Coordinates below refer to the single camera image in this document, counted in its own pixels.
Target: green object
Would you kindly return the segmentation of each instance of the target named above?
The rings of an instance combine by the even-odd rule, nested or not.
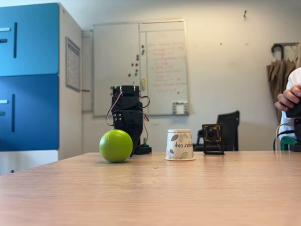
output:
[[[288,137],[288,136],[282,137],[280,140],[281,151],[287,151],[288,145],[295,145],[298,143],[299,142],[292,137]]]
[[[122,130],[106,132],[99,142],[99,152],[109,162],[123,162],[133,150],[131,137]]]
[[[145,143],[145,144],[141,145],[141,147],[149,147],[149,145],[146,143],[146,138],[143,138],[143,143]]]

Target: whiteboard frame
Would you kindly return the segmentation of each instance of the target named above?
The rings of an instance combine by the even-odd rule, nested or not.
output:
[[[190,104],[190,76],[189,76],[189,65],[188,65],[188,48],[187,48],[187,24],[186,21],[182,18],[179,19],[170,19],[170,20],[147,20],[147,21],[128,21],[128,22],[110,22],[110,23],[97,23],[97,24],[93,24],[93,29],[91,29],[92,31],[92,51],[93,51],[93,56],[94,56],[94,49],[95,49],[95,44],[94,44],[94,27],[95,26],[104,26],[104,25],[120,25],[120,24],[155,24],[155,23],[172,23],[172,22],[183,22],[184,23],[184,36],[185,36],[185,50],[186,50],[186,77],[187,77],[187,102],[188,102],[188,114],[186,115],[177,115],[177,114],[151,114],[148,115],[149,117],[153,117],[153,116],[174,116],[174,117],[188,117],[190,114],[192,114],[192,110],[191,110],[191,104]],[[93,70],[92,70],[92,86],[91,86],[91,101],[92,101],[92,116],[93,118],[105,118],[105,115],[95,115],[94,112],[94,102],[95,102],[95,98],[94,98],[94,78],[95,78],[95,72],[94,72],[94,59],[93,59]]]

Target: black device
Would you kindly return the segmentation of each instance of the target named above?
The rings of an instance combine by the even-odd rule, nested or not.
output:
[[[205,124],[203,127],[204,154],[224,154],[221,124]],[[206,146],[217,146],[216,151],[207,150]]]
[[[292,152],[301,152],[301,144],[288,145],[288,150]]]
[[[287,118],[301,118],[301,103],[293,108],[289,108],[286,112]]]
[[[293,127],[295,130],[296,138],[299,142],[301,142],[301,118],[296,118],[293,121]]]
[[[112,87],[112,105],[119,97],[111,112],[113,114],[114,128],[125,131],[133,141],[133,154],[151,153],[151,147],[140,145],[140,136],[143,131],[143,106],[139,99],[139,86]]]

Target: locker handle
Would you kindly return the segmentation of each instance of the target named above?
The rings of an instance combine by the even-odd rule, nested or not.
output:
[[[7,104],[8,100],[0,100],[0,104]]]
[[[0,32],[9,32],[10,28],[9,27],[2,27],[0,28]]]
[[[14,58],[17,58],[17,32],[18,32],[18,23],[15,22],[15,30],[14,30]]]
[[[11,131],[14,133],[15,132],[15,117],[16,117],[16,96],[15,94],[12,95],[12,100],[11,100]]]

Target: person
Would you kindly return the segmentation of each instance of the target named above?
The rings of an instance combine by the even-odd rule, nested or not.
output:
[[[278,101],[275,103],[275,107],[282,111],[281,123],[291,123],[293,125],[293,119],[287,118],[286,113],[290,108],[294,108],[301,102],[301,68],[294,70],[288,77],[286,90],[278,95]],[[291,130],[293,126],[282,126],[280,132]]]

